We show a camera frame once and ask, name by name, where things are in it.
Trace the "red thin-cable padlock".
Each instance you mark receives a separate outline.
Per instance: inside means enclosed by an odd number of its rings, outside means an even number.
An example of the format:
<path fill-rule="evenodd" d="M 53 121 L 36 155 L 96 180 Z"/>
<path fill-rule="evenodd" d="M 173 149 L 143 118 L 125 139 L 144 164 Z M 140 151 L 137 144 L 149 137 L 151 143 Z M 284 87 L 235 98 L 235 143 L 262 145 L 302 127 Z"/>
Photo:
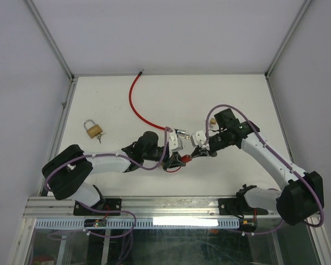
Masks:
<path fill-rule="evenodd" d="M 181 161 L 184 162 L 185 164 L 189 163 L 192 160 L 192 157 L 190 155 L 185 155 L 181 158 Z M 167 169 L 167 173 L 175 173 L 179 171 L 182 168 L 182 166 L 179 166 L 178 168 L 175 169 Z"/>

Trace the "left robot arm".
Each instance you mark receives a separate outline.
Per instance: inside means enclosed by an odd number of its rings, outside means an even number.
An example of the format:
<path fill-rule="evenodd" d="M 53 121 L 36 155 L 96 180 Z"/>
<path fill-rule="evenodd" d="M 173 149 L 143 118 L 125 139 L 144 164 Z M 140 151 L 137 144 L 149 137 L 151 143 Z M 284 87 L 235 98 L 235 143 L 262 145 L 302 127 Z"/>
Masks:
<path fill-rule="evenodd" d="M 165 131 L 163 146 L 158 146 L 158 135 L 153 131 L 147 131 L 131 145 L 109 153 L 85 152 L 74 144 L 42 168 L 44 186 L 56 200 L 72 199 L 90 213 L 100 214 L 105 210 L 106 202 L 98 187 L 86 182 L 90 175 L 147 169 L 146 161 L 156 163 L 151 169 L 178 169 L 185 166 L 177 152 L 180 146 L 181 140 L 173 130 Z"/>

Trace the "closed brass padlock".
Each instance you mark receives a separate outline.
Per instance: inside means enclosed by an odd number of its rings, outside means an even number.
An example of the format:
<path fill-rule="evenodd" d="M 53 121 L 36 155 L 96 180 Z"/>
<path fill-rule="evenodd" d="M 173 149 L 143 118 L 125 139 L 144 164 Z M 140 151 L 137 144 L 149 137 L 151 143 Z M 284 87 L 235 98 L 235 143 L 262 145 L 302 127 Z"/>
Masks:
<path fill-rule="evenodd" d="M 83 127 L 91 139 L 96 138 L 100 144 L 102 143 L 102 136 L 105 132 L 94 120 L 87 119 L 83 123 Z"/>

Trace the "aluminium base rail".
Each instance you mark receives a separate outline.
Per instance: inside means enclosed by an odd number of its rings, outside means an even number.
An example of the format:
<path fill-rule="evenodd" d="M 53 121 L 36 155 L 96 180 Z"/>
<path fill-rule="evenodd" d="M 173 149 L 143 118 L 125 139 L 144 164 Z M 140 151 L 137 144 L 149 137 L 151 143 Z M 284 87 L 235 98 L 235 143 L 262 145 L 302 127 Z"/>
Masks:
<path fill-rule="evenodd" d="M 196 218 L 231 217 L 226 206 L 234 197 L 106 197 L 108 205 L 101 213 L 94 213 L 72 199 L 56 200 L 54 197 L 30 197 L 26 203 L 25 218 L 73 218 L 105 215 L 105 211 L 130 211 L 137 218 L 156 216 L 188 216 Z"/>

